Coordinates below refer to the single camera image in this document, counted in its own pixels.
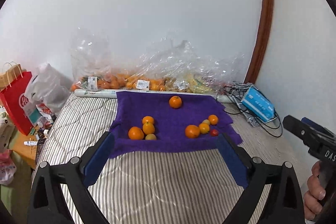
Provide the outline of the right hand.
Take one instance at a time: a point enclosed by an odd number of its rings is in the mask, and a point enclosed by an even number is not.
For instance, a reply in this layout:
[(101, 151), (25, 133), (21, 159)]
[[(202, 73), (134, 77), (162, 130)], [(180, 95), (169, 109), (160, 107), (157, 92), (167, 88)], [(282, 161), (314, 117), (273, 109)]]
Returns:
[(319, 174), (322, 161), (316, 162), (312, 168), (312, 175), (307, 179), (308, 190), (303, 195), (303, 208), (305, 219), (312, 221), (322, 211), (323, 206), (319, 203), (325, 198), (326, 191), (321, 186)]

